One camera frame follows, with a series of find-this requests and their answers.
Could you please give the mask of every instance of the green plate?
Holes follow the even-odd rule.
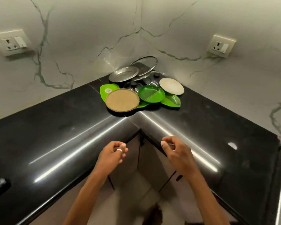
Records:
[[[114,90],[119,89],[120,87],[117,84],[107,84],[107,85],[102,85],[100,87],[100,95],[103,101],[105,102],[106,97],[108,96],[109,93],[111,93]]]
[[[138,96],[148,103],[159,103],[165,98],[165,92],[157,86],[147,85],[140,88]]]
[[[141,100],[137,108],[143,108],[143,107],[145,107],[145,106],[148,106],[149,104],[150,104],[150,103]]]
[[[178,96],[170,94],[168,92],[165,93],[165,98],[161,101],[162,104],[171,107],[180,107],[181,101]]]

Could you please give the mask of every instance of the electrical outlet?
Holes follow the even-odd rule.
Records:
[[[34,50],[23,30],[0,32],[0,52],[10,56]]]
[[[5,50],[7,51],[20,49],[19,44],[13,37],[8,39],[0,39],[0,43],[4,46]]]
[[[235,39],[214,35],[209,44],[208,51],[218,56],[227,58],[235,42]]]

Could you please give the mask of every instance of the cabinet door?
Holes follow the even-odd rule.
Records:
[[[34,221],[30,223],[30,225],[61,225],[67,214],[70,210],[73,202],[75,201],[76,197],[80,189],[85,184],[87,178],[77,184],[74,188],[66,192],[58,201],[56,201],[50,208],[44,211],[40,216],[38,216]],[[111,196],[114,192],[111,183],[106,180],[105,184],[100,190],[98,195],[96,204],[94,206],[94,210],[96,209],[107,199]]]
[[[178,178],[176,172],[171,180],[161,189],[161,195],[169,202],[173,210],[180,214],[188,223],[202,223],[196,199],[190,185],[184,178]],[[225,209],[223,209],[229,221],[236,221]]]
[[[159,191],[175,172],[167,157],[148,140],[143,140],[138,160],[139,172]]]
[[[129,149],[123,162],[120,163],[116,169],[109,175],[111,182],[115,189],[126,181],[138,167],[138,153],[140,148],[140,135],[137,135],[127,143]]]

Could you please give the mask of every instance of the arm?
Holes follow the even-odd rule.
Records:
[[[123,161],[122,158],[126,156],[125,152],[127,151],[128,148],[126,148],[126,144],[123,142],[112,141],[103,148],[94,170],[81,188],[63,225],[87,224],[100,188],[104,184],[107,176]]]
[[[164,137],[161,146],[173,167],[189,182],[204,224],[229,225],[223,210],[197,167],[190,147],[175,136]]]

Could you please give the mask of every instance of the hand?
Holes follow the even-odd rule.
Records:
[[[125,143],[120,141],[110,142],[100,152],[94,171],[107,178],[117,165],[123,162],[122,158],[126,156],[127,151],[128,148],[126,148]]]
[[[164,137],[161,141],[162,149],[167,154],[172,166],[183,176],[190,177],[200,172],[191,153],[191,148],[176,136]]]

